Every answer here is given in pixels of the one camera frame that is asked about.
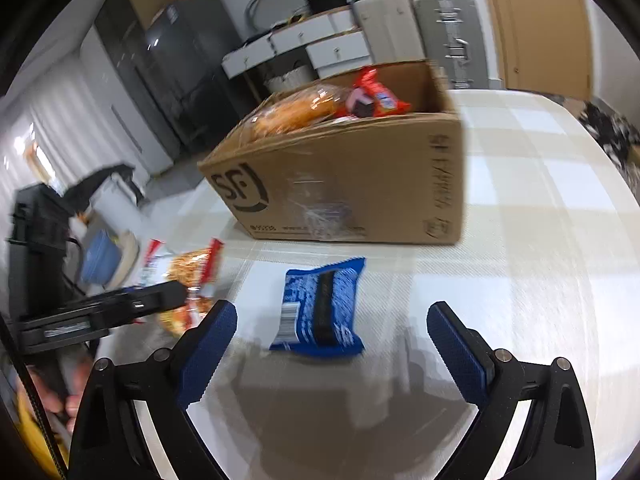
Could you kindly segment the person's left hand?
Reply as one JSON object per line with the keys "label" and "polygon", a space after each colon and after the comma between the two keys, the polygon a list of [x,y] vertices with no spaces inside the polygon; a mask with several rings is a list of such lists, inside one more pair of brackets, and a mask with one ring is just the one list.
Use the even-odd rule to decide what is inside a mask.
{"label": "person's left hand", "polygon": [[47,381],[35,367],[30,366],[28,371],[43,407],[55,415],[65,413],[67,416],[65,427],[71,434],[74,431],[79,404],[92,370],[93,360],[90,359],[90,356],[83,353],[81,356],[73,358],[70,364],[74,366],[72,374],[70,374],[70,383],[72,385],[70,386],[70,393],[64,401],[50,388]]}

